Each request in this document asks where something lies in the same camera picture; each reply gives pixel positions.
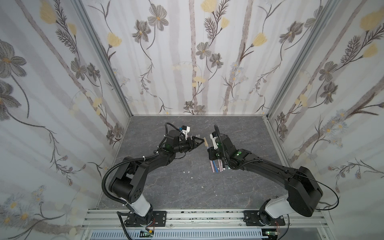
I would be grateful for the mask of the pink capped pen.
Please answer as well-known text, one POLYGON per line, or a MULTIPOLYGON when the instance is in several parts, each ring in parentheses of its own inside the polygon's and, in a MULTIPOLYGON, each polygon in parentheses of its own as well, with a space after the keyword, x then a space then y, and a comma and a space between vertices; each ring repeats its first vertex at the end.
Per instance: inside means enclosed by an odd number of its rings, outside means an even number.
POLYGON ((221 160, 218 160, 218 165, 219 165, 219 171, 222 172, 223 167, 222 167, 222 161, 221 160))

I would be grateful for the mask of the dark blue pen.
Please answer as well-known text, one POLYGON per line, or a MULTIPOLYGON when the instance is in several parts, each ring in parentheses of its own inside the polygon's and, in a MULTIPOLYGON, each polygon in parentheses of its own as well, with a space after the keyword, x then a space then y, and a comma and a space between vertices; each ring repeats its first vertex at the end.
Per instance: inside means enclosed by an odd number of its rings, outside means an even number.
POLYGON ((217 168, 217 165, 216 165, 215 161, 212 161, 212 163, 213 163, 213 167, 214 167, 215 173, 218 173, 219 169, 217 168))

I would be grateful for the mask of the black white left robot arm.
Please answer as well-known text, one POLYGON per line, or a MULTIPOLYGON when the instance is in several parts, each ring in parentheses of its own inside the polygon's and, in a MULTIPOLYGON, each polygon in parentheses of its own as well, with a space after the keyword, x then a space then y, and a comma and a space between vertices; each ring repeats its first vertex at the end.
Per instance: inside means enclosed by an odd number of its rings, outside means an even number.
POLYGON ((111 200, 130 210, 127 217, 135 219, 142 226, 153 221, 153 206, 143 195, 148 174, 169 165, 177 153, 187 153, 198 148, 204 139, 187 137, 179 130, 171 130, 151 156, 126 157, 111 167, 102 179, 102 191, 111 200))

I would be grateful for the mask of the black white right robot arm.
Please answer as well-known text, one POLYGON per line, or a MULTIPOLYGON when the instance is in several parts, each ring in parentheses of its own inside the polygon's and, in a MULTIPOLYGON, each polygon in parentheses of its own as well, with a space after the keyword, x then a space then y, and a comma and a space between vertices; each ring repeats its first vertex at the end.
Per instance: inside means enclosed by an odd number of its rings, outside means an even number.
POLYGON ((264 160, 251 151, 237 149, 227 135, 212 133, 210 139, 213 142, 213 146, 208 148, 211 161, 221 160, 231 170, 258 174, 279 184, 288 192, 263 203, 256 213, 256 225, 268 226, 280 217, 292 213, 303 217, 313 215, 323 191, 309 169, 281 166, 264 160))

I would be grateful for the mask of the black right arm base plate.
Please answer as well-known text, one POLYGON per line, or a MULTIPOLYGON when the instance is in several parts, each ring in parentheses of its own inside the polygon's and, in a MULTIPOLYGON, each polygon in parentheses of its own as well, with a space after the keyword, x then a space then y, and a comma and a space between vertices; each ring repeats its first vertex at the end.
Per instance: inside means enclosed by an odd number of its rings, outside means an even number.
POLYGON ((278 227, 285 226, 286 222, 283 217, 272 218, 265 211, 243 211, 243 221, 248 227, 278 227))

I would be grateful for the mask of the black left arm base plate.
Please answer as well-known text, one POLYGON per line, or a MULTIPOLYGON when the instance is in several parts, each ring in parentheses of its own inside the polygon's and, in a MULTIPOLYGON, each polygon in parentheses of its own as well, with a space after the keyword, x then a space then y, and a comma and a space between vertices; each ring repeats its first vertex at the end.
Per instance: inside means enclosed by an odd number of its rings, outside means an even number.
POLYGON ((165 227, 167 220, 166 211, 149 212, 145 217, 129 214, 124 219, 126 227, 165 227))

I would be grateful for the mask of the aluminium front rail frame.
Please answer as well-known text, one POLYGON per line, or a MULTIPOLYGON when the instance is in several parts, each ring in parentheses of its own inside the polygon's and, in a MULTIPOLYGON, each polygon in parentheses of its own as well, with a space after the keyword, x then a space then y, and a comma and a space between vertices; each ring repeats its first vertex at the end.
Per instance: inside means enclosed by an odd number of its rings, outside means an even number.
POLYGON ((117 210, 89 210, 82 225, 83 240, 127 240, 127 231, 143 230, 154 234, 156 230, 178 229, 261 229, 264 240, 333 240, 334 236, 320 212, 306 218, 298 214, 283 216, 286 225, 278 227, 248 227, 243 211, 256 209, 158 209, 166 211, 165 227, 124 227, 127 216, 121 218, 117 210))

